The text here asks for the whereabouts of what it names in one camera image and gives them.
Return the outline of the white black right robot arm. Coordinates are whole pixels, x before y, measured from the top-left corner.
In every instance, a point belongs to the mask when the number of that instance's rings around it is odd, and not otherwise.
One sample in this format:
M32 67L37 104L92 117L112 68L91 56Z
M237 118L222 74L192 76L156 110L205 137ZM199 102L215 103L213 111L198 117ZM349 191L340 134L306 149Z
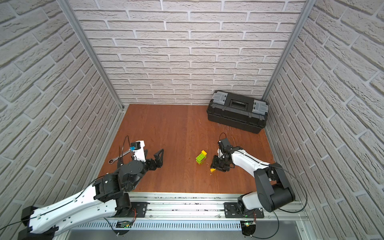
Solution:
M211 169L228 172L240 167L255 179L257 191L238 197L237 211L249 215L256 209L271 213L296 200L286 172L278 163L263 162L241 147L234 147L227 138L219 140L218 154L213 157Z

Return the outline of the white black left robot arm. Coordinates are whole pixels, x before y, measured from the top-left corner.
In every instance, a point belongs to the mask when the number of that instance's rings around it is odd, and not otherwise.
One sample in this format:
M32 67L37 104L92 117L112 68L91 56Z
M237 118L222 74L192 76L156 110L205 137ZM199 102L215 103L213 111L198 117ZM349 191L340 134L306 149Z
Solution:
M132 160L124 163L117 158L117 169L112 174L96 179L80 193L50 206L23 209L21 222L26 228L19 232L19 240L52 240L71 228L101 218L138 216L138 208L131 203L133 191L148 171L163 166L164 150L147 159L144 149L128 150Z

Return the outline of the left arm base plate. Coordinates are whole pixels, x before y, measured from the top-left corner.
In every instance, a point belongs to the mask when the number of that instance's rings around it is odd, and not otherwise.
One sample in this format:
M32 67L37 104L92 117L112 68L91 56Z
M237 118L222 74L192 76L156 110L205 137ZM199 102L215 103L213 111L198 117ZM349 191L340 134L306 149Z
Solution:
M122 210L117 217L118 218L144 218L148 209L148 202L131 202L130 210Z

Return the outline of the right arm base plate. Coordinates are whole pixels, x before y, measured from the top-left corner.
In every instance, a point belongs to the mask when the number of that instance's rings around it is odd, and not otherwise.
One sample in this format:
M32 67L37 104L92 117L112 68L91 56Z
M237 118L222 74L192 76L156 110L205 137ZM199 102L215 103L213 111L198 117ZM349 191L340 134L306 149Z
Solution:
M263 219L265 217L263 209L254 209L242 213L238 203L235 202L224 202L224 214L226 219Z

